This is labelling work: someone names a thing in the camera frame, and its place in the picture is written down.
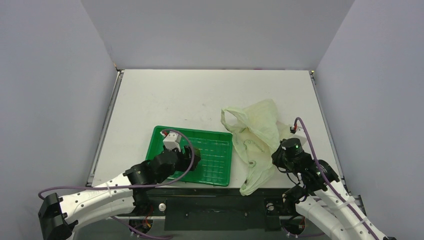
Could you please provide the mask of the translucent pale green plastic bag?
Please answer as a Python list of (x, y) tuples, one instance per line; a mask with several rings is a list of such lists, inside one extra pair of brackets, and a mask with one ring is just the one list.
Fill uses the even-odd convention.
[(239, 192), (242, 196), (251, 195), (275, 174), (272, 154), (282, 139), (293, 135), (290, 126), (279, 121), (279, 112), (272, 99), (245, 108), (222, 108), (220, 122), (232, 134), (234, 149), (247, 165), (247, 175)]

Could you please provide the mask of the fake avocado half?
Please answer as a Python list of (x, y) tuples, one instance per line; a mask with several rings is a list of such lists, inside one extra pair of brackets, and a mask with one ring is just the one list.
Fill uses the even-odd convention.
[(196, 158), (200, 158), (201, 157), (201, 152), (198, 148), (194, 148), (194, 155)]

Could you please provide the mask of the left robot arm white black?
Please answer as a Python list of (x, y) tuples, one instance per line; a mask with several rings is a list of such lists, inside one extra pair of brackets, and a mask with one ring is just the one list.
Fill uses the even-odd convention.
[(201, 151), (196, 147), (186, 145), (183, 151), (164, 148), (153, 159), (96, 187), (63, 196), (49, 194), (38, 211), (42, 237), (66, 240), (74, 231), (111, 216), (143, 215), (151, 205), (147, 191), (175, 172), (194, 171), (200, 160)]

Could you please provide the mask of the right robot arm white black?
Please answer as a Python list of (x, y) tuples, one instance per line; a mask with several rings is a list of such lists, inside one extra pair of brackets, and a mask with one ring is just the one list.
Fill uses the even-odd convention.
[(283, 139), (272, 163), (300, 182), (282, 194), (289, 214), (305, 217), (332, 240), (389, 240), (355, 203), (338, 174), (324, 160), (304, 151), (299, 138)]

